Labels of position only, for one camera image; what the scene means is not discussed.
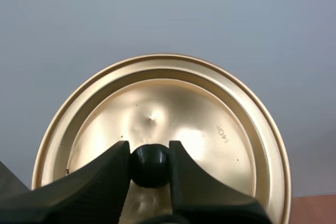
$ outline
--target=gray wall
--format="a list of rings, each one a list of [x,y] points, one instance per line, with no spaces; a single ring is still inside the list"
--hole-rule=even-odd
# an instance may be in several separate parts
[[[236,75],[277,122],[295,195],[336,192],[335,0],[0,0],[0,159],[30,186],[77,86],[128,57],[177,52]]]

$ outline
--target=gold metal lid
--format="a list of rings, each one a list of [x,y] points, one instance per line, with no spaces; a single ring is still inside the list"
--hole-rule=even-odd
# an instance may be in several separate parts
[[[291,181],[281,135],[261,101],[215,65],[160,54],[100,71],[50,123],[32,188],[76,171],[120,140],[128,140],[131,151],[179,140],[210,175],[256,197],[273,223],[288,223]],[[168,197],[167,187],[144,189],[131,183],[120,222],[169,212]]]

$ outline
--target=brown wooden table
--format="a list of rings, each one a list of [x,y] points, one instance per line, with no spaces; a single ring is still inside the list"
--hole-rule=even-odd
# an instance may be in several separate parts
[[[336,194],[295,197],[290,224],[336,224]]]

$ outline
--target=metal rim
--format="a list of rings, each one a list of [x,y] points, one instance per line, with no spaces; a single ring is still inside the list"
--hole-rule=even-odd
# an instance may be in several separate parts
[[[290,217],[290,206],[291,206],[291,177],[290,177],[290,168],[289,168],[289,161],[286,152],[285,145],[283,143],[282,137],[280,132],[272,119],[270,113],[267,111],[263,103],[259,100],[259,98],[240,80],[232,76],[227,71],[208,63],[204,60],[196,59],[194,57],[185,56],[185,55],[175,55],[175,54],[157,54],[157,55],[145,55],[145,56],[138,56],[133,57],[130,59],[126,59],[115,63],[102,71],[98,72],[96,75],[91,77],[87,80],[84,84],[82,84],[60,107],[56,115],[54,116],[53,120],[51,121],[44,137],[41,142],[40,148],[38,150],[38,154],[35,161],[34,172],[33,172],[33,180],[32,180],[32,189],[40,187],[42,183],[42,174],[44,172],[44,166],[46,162],[46,155],[47,150],[51,144],[51,139],[57,130],[58,123],[62,119],[62,117],[67,113],[70,105],[74,102],[74,100],[79,97],[85,90],[87,90],[93,83],[97,80],[102,78],[103,76],[115,71],[116,69],[120,69],[124,66],[133,64],[135,62],[146,61],[146,60],[153,60],[153,59],[178,59],[183,61],[188,61],[192,63],[196,63],[198,65],[202,65],[212,71],[215,71],[222,76],[228,78],[231,82],[237,85],[241,90],[244,91],[245,94],[253,101],[253,103],[258,107],[260,112],[263,114],[264,118],[266,119],[268,126],[270,127],[274,138],[277,143],[277,147],[280,153],[281,162],[282,162],[282,172],[284,176],[284,183],[285,183],[285,191],[284,191],[284,200],[283,200],[283,211],[282,211],[282,218],[281,223],[288,223]]]

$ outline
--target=metal surface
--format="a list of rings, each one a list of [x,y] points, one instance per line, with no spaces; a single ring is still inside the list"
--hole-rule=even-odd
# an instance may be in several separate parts
[[[280,133],[258,98],[210,63],[149,55],[93,76],[51,122],[33,189],[74,172],[119,140],[130,141],[131,151],[180,140],[210,175],[258,198],[274,223],[288,222],[290,171]],[[122,223],[170,211],[169,190],[148,190],[131,184]]]

